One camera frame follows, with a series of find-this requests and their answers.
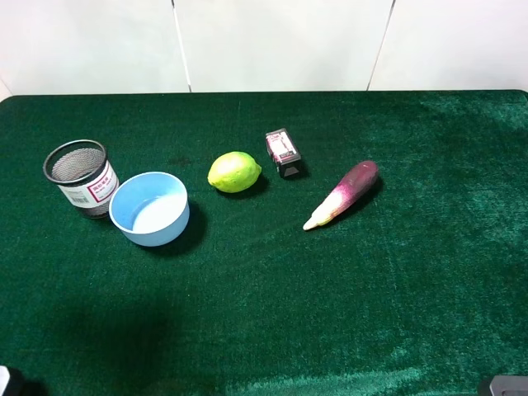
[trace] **light blue bowl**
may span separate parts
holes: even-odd
[[[141,173],[117,189],[109,213],[132,242],[160,246],[176,239],[187,226],[187,190],[180,179],[168,173]]]

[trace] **green velvet surface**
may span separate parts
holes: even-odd
[[[276,174],[280,127],[308,176]],[[523,92],[13,97],[0,130],[0,364],[35,394],[470,395],[528,375]],[[147,249],[82,218],[41,171],[82,138],[122,181],[181,178],[184,234]],[[262,176],[230,196],[206,177],[234,150]],[[304,232],[365,159],[382,182]]]

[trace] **eggplant white tip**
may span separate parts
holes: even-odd
[[[309,229],[314,229],[317,226],[317,221],[315,221],[313,217],[310,217],[310,219],[306,223],[304,223],[303,230],[308,231]]]

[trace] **metal mesh pen holder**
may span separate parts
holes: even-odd
[[[63,144],[46,158],[43,170],[83,215],[90,219],[108,215],[119,180],[102,144],[85,139]]]

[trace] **green lemon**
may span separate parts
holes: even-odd
[[[223,192],[239,192],[253,185],[262,168],[247,153],[233,151],[213,162],[207,181]]]

